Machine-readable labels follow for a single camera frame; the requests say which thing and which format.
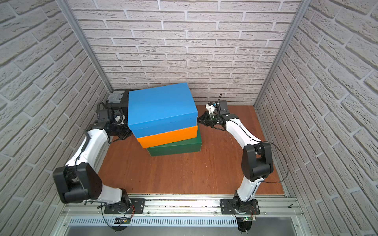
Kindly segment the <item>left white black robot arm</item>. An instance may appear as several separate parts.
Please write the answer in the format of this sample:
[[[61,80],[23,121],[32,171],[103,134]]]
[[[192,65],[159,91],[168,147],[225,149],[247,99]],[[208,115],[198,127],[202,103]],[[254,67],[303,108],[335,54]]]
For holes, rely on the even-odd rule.
[[[103,184],[93,166],[113,136],[124,140],[132,135],[127,125],[128,106],[125,102],[100,102],[96,112],[97,119],[84,130],[78,151],[65,166],[54,170],[53,179],[64,204],[97,202],[110,213],[126,213],[131,208],[127,192]]]

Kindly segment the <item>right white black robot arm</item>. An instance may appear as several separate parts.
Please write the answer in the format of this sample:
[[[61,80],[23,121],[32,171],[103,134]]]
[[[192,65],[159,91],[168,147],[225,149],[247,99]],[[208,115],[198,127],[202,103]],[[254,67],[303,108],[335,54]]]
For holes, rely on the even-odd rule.
[[[238,116],[230,113],[227,101],[210,102],[205,107],[207,111],[197,118],[197,122],[211,128],[222,126],[243,150],[241,169],[244,177],[231,204],[233,211],[237,214],[257,213],[257,207],[254,206],[257,190],[274,172],[271,144],[261,141],[248,131]]]

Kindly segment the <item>orange shoebox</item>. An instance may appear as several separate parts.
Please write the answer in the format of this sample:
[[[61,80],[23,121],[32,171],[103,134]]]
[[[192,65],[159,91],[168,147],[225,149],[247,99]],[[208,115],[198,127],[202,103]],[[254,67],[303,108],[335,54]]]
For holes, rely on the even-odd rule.
[[[197,137],[198,126],[169,131],[161,134],[137,138],[137,141],[143,148],[175,143]]]

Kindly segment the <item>blue shoebox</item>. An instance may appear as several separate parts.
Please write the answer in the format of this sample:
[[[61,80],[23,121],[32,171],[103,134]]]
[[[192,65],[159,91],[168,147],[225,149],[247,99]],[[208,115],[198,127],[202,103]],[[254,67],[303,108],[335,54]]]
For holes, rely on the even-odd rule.
[[[136,138],[195,127],[197,117],[187,83],[129,92],[128,127]]]

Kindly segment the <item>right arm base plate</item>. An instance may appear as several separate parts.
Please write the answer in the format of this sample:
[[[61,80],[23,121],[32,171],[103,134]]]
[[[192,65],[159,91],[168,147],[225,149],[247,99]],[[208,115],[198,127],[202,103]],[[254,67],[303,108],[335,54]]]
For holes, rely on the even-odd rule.
[[[238,198],[233,199],[221,199],[220,200],[221,214],[223,215],[259,215],[260,209],[257,199],[251,201],[242,202]]]

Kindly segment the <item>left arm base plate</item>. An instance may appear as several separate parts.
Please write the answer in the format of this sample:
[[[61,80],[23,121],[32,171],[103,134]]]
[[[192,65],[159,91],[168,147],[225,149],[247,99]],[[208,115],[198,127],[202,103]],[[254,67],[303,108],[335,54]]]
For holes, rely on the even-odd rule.
[[[146,199],[131,198],[103,207],[104,214],[142,214]]]

